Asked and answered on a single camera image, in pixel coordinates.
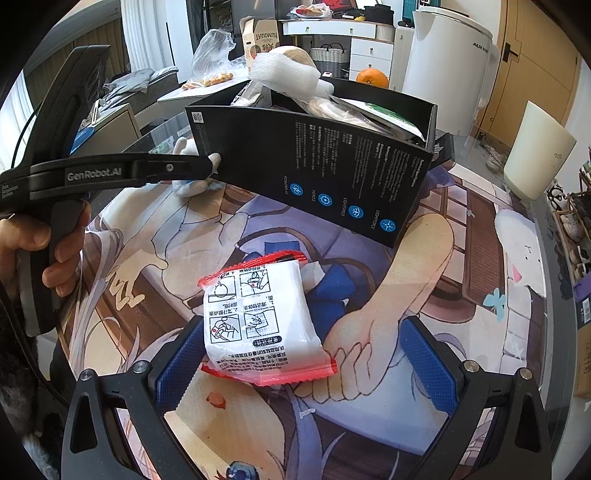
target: black product box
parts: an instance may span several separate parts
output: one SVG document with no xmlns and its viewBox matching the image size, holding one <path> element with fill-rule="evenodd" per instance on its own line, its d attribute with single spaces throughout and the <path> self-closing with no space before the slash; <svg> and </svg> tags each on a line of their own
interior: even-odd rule
<svg viewBox="0 0 591 480">
<path fill-rule="evenodd" d="M 273 109 L 228 106 L 246 83 L 187 107 L 200 154 L 219 153 L 213 177 L 259 193 L 388 247 L 417 201 L 434 157 L 437 106 L 340 79 L 335 96 L 374 103 L 412 122 L 425 147 L 306 114 L 273 92 Z"/>
</svg>

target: door handle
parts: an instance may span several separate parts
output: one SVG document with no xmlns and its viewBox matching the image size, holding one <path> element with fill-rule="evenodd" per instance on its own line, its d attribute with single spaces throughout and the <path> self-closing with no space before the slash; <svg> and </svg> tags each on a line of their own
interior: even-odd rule
<svg viewBox="0 0 591 480">
<path fill-rule="evenodd" d="M 509 42 L 506 42 L 505 43 L 505 51 L 503 52 L 503 61 L 504 62 L 509 61 L 509 55 L 515 55 L 517 58 L 519 58 L 519 54 L 514 52 L 513 50 L 511 50 L 511 44 Z"/>
</svg>

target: desk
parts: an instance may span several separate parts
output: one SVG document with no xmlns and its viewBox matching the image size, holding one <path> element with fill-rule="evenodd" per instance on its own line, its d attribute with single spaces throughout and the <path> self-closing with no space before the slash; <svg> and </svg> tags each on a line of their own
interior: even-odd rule
<svg viewBox="0 0 591 480">
<path fill-rule="evenodd" d="M 130 150 L 165 152 L 188 124 L 183 113 Z M 531 369 L 555 455 L 574 382 L 571 290 L 561 285 L 546 204 L 526 212 L 498 179 L 479 175 L 490 176 L 487 159 L 474 139 L 456 138 L 450 183 L 424 186 L 396 252 L 225 184 L 189 201 L 165 184 L 122 191 L 89 226 L 77 308 L 59 330 L 75 374 L 85 368 L 111 374 L 150 360 L 202 312 L 200 277 L 277 249 L 299 249 L 310 261 L 303 276 L 312 288 L 311 316 L 340 362 L 341 382 L 253 388 L 197 372 L 166 420 L 209 478 L 225 479 L 233 461 L 254 465 L 265 480 L 284 479 L 286 471 L 307 480 L 404 478 L 445 421 L 398 345 L 406 312 L 419 314 L 437 339 L 488 371 Z M 504 210 L 537 222 L 545 296 L 518 281 L 515 252 L 497 240 L 495 217 Z M 374 325 L 386 333 L 376 337 Z M 368 345 L 378 360 L 372 365 L 361 355 Z M 315 412 L 300 415 L 309 408 Z M 483 415 L 458 478 L 478 454 L 491 417 Z M 129 418 L 122 419 L 144 475 L 156 478 Z"/>
</svg>

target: metal screw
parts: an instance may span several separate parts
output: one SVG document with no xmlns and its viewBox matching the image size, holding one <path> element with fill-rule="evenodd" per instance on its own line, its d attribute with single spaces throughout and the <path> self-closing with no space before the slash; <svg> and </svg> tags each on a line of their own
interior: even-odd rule
<svg viewBox="0 0 591 480">
<path fill-rule="evenodd" d="M 149 362 L 146 360 L 140 360 L 139 362 L 134 363 L 134 372 L 137 374 L 142 374 L 148 369 L 149 366 Z"/>
<path fill-rule="evenodd" d="M 521 378 L 523 378 L 524 380 L 531 380 L 534 377 L 529 368 L 520 369 L 519 374 L 521 375 Z"/>
<path fill-rule="evenodd" d="M 86 380 L 91 379 L 93 374 L 94 372 L 90 368 L 87 368 L 80 374 L 80 380 L 85 382 Z"/>
<path fill-rule="evenodd" d="M 475 374 L 480 370 L 480 365 L 478 365 L 478 363 L 476 363 L 474 360 L 466 360 L 464 362 L 464 368 L 470 373 Z"/>
</svg>

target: wooden door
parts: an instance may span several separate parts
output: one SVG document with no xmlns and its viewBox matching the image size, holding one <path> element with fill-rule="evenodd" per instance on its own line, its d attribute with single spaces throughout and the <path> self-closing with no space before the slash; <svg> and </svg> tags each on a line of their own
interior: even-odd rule
<svg viewBox="0 0 591 480">
<path fill-rule="evenodd" d="M 501 65 L 480 127 L 513 146 L 528 100 L 566 124 L 581 59 L 566 34 L 532 0 L 504 1 Z"/>
</svg>

